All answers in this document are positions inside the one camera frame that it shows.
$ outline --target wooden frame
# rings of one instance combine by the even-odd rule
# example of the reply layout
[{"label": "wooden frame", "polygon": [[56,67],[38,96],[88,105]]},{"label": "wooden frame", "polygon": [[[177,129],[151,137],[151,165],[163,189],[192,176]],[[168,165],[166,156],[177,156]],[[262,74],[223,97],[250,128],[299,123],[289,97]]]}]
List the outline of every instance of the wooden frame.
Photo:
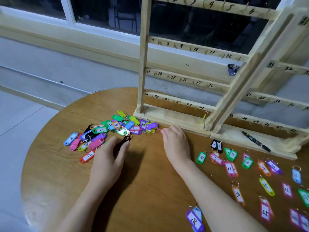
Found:
[{"label": "wooden frame", "polygon": [[[156,121],[164,125],[178,124],[183,129],[190,132],[199,133],[201,135],[205,135],[217,140],[222,140],[228,143],[266,152],[264,149],[251,142],[251,140],[249,140],[241,133],[242,131],[245,131],[252,134],[252,136],[254,136],[257,140],[261,141],[267,147],[269,147],[271,149],[270,154],[282,156],[292,160],[297,159],[295,152],[300,150],[301,145],[309,142],[309,129],[302,129],[249,115],[233,113],[233,109],[243,97],[250,97],[274,104],[280,103],[287,106],[298,106],[303,111],[309,110],[309,104],[307,103],[292,101],[269,94],[250,91],[252,84],[265,67],[269,68],[270,70],[276,69],[288,71],[294,74],[309,75],[308,68],[272,60],[273,55],[280,49],[282,44],[287,41],[293,42],[296,40],[298,35],[294,34],[294,31],[299,30],[299,28],[309,26],[308,8],[288,7],[278,12],[265,8],[248,7],[244,5],[213,0],[159,1],[173,2],[176,4],[190,5],[207,9],[213,7],[214,10],[225,12],[230,10],[231,7],[235,7],[234,12],[232,13],[247,16],[253,14],[252,11],[251,13],[249,11],[252,9],[256,10],[256,12],[254,12],[256,17],[272,19],[273,22],[264,31],[263,41],[257,41],[256,44],[258,45],[253,47],[255,51],[250,52],[249,55],[244,55],[235,52],[218,50],[205,46],[149,36],[151,0],[142,0],[139,88],[137,109],[134,113],[134,116]],[[182,50],[195,51],[203,54],[212,54],[222,58],[233,58],[238,61],[243,61],[244,63],[229,85],[221,84],[209,80],[195,78],[194,76],[181,75],[174,72],[146,67],[148,43],[159,44],[162,46],[173,47]],[[175,81],[195,87],[220,89],[226,93],[215,107],[196,103],[154,91],[145,90],[144,84],[146,74],[160,78],[163,77],[170,81]],[[176,102],[183,104],[184,106],[195,107],[195,109],[205,110],[206,113],[211,112],[211,114],[205,120],[202,120],[199,117],[144,104],[144,96]],[[284,140],[275,136],[265,135],[262,133],[223,124],[228,117],[258,123],[264,126],[270,126],[275,129],[284,129],[287,132],[298,133],[298,135],[294,138]]]}]

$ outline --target wooden base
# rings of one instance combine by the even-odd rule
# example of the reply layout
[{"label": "wooden base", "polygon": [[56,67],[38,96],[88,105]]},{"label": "wooden base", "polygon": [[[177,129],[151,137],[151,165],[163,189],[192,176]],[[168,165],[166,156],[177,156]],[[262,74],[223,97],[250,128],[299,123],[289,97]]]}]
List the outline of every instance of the wooden base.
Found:
[{"label": "wooden base", "polygon": [[202,118],[200,117],[191,116],[148,104],[144,104],[143,113],[138,113],[137,110],[135,110],[133,115],[139,119],[150,120],[151,122],[157,122],[161,125],[170,126],[176,124],[188,132],[206,137],[210,137],[211,135],[211,132],[205,130],[204,125],[200,124],[202,121]]},{"label": "wooden base", "polygon": [[[245,131],[246,133],[253,136],[256,140],[267,146],[269,149],[271,149],[271,152],[267,152],[266,150],[249,140],[249,138],[242,134],[242,131]],[[248,149],[265,152],[270,155],[280,156],[290,160],[297,159],[297,155],[295,153],[290,153],[285,150],[284,139],[238,128],[231,125],[223,124],[219,133],[212,133],[210,138],[245,147]]]}]

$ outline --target pile of key tags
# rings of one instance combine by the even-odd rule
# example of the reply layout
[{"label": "pile of key tags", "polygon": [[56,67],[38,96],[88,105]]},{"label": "pile of key tags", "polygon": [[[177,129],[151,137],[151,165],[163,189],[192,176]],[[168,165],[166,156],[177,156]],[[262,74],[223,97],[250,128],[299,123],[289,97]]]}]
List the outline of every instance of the pile of key tags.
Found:
[{"label": "pile of key tags", "polygon": [[99,125],[90,124],[83,133],[79,133],[81,129],[71,132],[71,135],[63,142],[65,146],[70,146],[70,151],[86,152],[79,159],[81,164],[87,163],[95,156],[96,149],[106,143],[109,131],[125,136],[123,144],[131,140],[131,134],[155,133],[159,127],[157,123],[151,123],[149,120],[138,120],[122,111],[117,112],[118,115],[113,115],[111,120],[102,121]]}]

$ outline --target metal ring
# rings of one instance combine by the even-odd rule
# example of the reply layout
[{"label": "metal ring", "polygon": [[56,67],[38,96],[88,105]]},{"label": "metal ring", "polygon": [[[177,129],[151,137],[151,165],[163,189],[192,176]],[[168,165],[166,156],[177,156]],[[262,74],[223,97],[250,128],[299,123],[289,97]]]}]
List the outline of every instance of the metal ring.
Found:
[{"label": "metal ring", "polygon": [[292,167],[292,169],[296,170],[294,167],[299,167],[299,166],[298,166],[298,165],[294,165],[294,166]]},{"label": "metal ring", "polygon": [[232,181],[232,186],[233,186],[233,182],[237,182],[237,184],[238,184],[238,186],[237,186],[237,188],[239,187],[239,182],[238,181]]}]

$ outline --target round wooden table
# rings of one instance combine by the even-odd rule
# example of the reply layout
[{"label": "round wooden table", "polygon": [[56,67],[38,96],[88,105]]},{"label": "round wooden table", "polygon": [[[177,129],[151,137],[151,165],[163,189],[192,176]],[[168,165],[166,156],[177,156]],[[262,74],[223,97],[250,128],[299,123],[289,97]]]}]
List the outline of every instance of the round wooden table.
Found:
[{"label": "round wooden table", "polygon": [[[203,117],[201,111],[178,104],[154,98],[145,98],[145,102]],[[80,164],[79,158],[84,152],[71,152],[63,145],[70,132],[86,129],[92,122],[111,119],[117,110],[132,115],[136,104],[137,88],[99,91],[75,101],[45,125],[28,151],[22,172],[21,195],[31,226],[38,231],[54,231],[88,183],[93,160]],[[113,135],[121,137],[109,132],[108,139]],[[192,158],[195,159],[201,151],[211,152],[209,138],[191,133],[187,133],[187,137]],[[280,192],[281,181],[294,187],[290,169],[295,162],[272,156],[287,174],[267,179],[276,192],[276,197],[267,197],[275,213],[272,222],[267,223],[260,217],[257,196],[267,196],[258,181],[261,172],[256,166],[251,171],[242,168],[242,153],[246,150],[228,146],[240,155],[235,165],[239,172],[237,181],[246,202],[245,210],[270,231],[291,231],[288,208],[306,209],[297,198],[296,188],[293,188],[294,201],[289,201]],[[266,154],[251,151],[250,155],[256,162]],[[213,164],[207,157],[199,168],[234,199],[231,191],[233,179],[228,177],[224,167]],[[120,179],[100,205],[93,231],[192,231],[185,212],[195,204],[192,194],[165,155],[162,135],[133,135]],[[210,231],[205,219],[203,222]]]}]

